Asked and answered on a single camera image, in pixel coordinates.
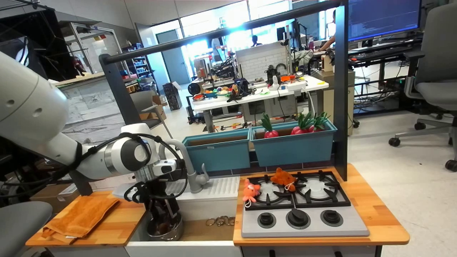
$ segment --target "toy stove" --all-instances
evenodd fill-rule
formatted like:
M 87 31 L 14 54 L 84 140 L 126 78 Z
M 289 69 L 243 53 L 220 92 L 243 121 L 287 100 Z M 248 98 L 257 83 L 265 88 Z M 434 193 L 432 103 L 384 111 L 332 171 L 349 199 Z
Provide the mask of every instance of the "toy stove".
M 370 232 L 331 171 L 293 175 L 295 192 L 252 177 L 256 202 L 243 210 L 242 237 L 368 236 Z

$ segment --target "blue planter box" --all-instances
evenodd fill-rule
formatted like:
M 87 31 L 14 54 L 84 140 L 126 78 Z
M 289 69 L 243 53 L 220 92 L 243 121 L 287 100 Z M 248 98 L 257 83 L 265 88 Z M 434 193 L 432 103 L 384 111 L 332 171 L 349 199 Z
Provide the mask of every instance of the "blue planter box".
M 267 139 L 263 138 L 266 131 L 263 127 L 252 127 L 250 139 L 254 144 L 259 165 L 329 161 L 336 127 L 329 120 L 324 125 L 324 131 L 290 135 L 292 128 L 298 126 L 298 122 L 275 124 L 273 129 L 278 131 L 280 136 Z
M 237 129 L 184 138 L 196 171 L 205 164 L 206 171 L 244 169 L 250 167 L 249 161 L 250 129 Z

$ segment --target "orange plush toy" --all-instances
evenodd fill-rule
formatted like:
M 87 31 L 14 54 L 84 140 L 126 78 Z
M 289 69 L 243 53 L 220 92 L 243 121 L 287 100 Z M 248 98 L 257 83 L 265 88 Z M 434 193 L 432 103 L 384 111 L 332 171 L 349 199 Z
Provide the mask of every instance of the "orange plush toy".
M 260 185 L 254 185 L 249 182 L 249 179 L 246 178 L 244 181 L 244 190 L 243 190 L 243 201 L 246 203 L 246 207 L 250 207 L 251 203 L 257 202 L 257 200 L 254 198 L 255 196 L 259 195 L 260 192 Z
M 270 180 L 273 183 L 284 186 L 284 188 L 290 192 L 295 192 L 295 186 L 293 185 L 295 178 L 289 173 L 283 171 L 281 168 L 276 169 L 275 175 L 272 176 Z

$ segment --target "orange towel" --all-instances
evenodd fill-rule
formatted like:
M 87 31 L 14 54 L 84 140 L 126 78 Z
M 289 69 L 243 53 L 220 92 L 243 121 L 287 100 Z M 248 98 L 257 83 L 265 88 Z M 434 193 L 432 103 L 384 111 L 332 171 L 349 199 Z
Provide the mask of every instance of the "orange towel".
M 84 237 L 117 202 L 119 199 L 116 198 L 82 196 L 64 217 L 53 219 L 44 226 L 42 237 L 48 238 L 55 232 L 64 236 Z

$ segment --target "chair wheel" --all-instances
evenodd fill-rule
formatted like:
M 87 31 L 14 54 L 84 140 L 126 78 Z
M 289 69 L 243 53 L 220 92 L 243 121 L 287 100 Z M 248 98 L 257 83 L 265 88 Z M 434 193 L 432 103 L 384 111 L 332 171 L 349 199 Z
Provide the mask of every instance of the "chair wheel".
M 457 161 L 455 160 L 448 160 L 445 165 L 446 169 L 452 171 L 452 172 L 457 172 Z
M 414 124 L 414 128 L 416 130 L 423 130 L 426 128 L 426 125 L 425 125 L 425 123 L 418 122 L 418 123 Z
M 397 147 L 400 145 L 400 139 L 398 138 L 391 138 L 389 139 L 389 145 Z

